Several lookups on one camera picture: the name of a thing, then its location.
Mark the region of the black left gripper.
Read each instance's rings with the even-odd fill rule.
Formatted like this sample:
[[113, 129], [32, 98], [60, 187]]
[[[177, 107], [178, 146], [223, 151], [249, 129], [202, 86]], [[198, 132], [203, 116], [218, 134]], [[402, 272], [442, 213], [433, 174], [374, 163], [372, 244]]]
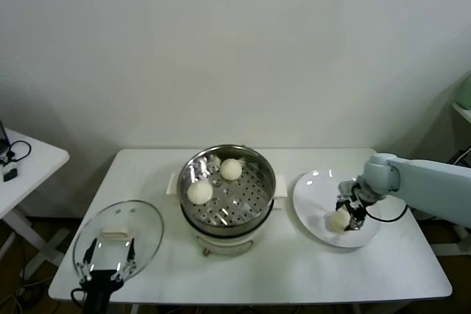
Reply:
[[110, 297], [122, 288], [126, 282], [137, 274], [135, 260], [135, 238], [124, 242], [124, 249], [119, 254], [121, 258], [116, 263], [116, 270], [94, 270], [91, 260], [96, 248], [96, 238], [85, 250], [81, 262], [75, 262], [80, 287], [85, 293], [83, 313], [107, 313]]

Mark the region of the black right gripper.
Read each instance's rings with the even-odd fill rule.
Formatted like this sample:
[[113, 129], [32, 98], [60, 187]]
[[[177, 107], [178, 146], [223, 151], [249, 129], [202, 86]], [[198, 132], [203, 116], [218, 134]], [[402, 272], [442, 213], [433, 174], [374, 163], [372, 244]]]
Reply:
[[355, 182], [351, 191], [350, 202], [348, 200], [338, 200], [336, 202], [335, 211], [349, 215], [350, 211], [348, 207], [351, 206], [353, 214], [350, 215], [348, 229], [350, 231], [357, 231], [364, 225], [367, 216], [371, 219], [377, 219], [367, 208], [378, 201], [378, 194], [373, 191], [370, 186], [361, 184], [360, 182]]

